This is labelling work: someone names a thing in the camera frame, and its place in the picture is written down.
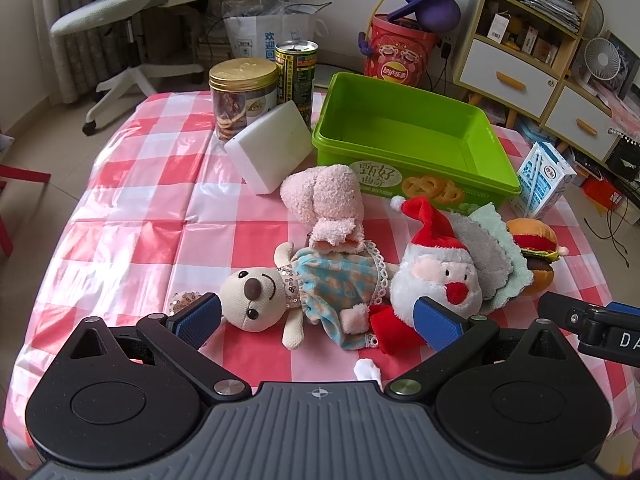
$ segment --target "red nose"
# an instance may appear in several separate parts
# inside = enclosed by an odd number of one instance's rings
[[[447,283],[447,301],[452,305],[457,305],[466,300],[469,293],[468,287],[462,282]]]

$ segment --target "red chair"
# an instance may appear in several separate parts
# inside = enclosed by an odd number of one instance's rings
[[[0,164],[0,178],[12,178],[14,180],[27,180],[28,182],[42,182],[46,184],[51,178],[50,173],[41,173],[39,171],[22,170],[21,168],[12,168]],[[2,218],[0,218],[0,248],[2,252],[9,256],[14,250],[14,245],[9,238]]]

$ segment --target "hamburger plush toy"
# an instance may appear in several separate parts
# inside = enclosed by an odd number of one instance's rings
[[[540,220],[516,218],[506,224],[513,241],[527,259],[527,269],[533,272],[533,283],[524,289],[523,294],[539,294],[554,280],[551,264],[558,261],[560,256],[567,256],[569,251],[566,247],[558,246],[554,230]]]

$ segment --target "red and white checkered tablecloth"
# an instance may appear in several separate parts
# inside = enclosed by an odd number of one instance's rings
[[[316,115],[321,101],[316,94]],[[7,394],[4,431],[25,466],[39,464],[24,425],[27,400],[83,317],[133,325],[167,311],[175,292],[216,291],[236,270],[272,266],[283,241],[304,245],[307,229],[287,215],[278,193],[255,196],[242,183],[212,132],[211,110],[207,92],[153,96],[96,159],[42,282]],[[529,147],[516,132],[496,131],[519,166]],[[364,195],[364,202],[367,237],[388,261],[398,262],[418,222],[392,211],[386,199]],[[507,207],[500,212],[513,217]],[[545,221],[570,250],[554,264],[552,290],[607,304],[607,284],[568,203],[560,200]],[[535,301],[518,298],[492,317],[502,326],[527,327],[536,317]],[[372,358],[389,380],[431,354],[426,347],[395,357],[377,349],[343,351],[320,325],[307,326],[305,335],[292,352],[281,343],[281,325],[245,333],[222,324],[201,351],[253,387],[261,381],[354,380],[361,357]],[[636,410],[630,369],[583,359],[610,400],[612,432],[628,428]]]

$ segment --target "blue gripper pad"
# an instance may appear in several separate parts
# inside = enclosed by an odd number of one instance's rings
[[[166,327],[187,345],[199,349],[220,326],[222,304],[213,292],[203,294],[166,320]]]
[[[453,343],[468,330],[465,318],[426,296],[414,303],[414,326],[415,331],[436,352]]]
[[[607,305],[608,310],[613,310],[614,312],[621,312],[622,314],[631,314],[632,316],[640,316],[640,308],[636,306],[631,306],[625,303],[618,303],[617,301],[611,301]]]

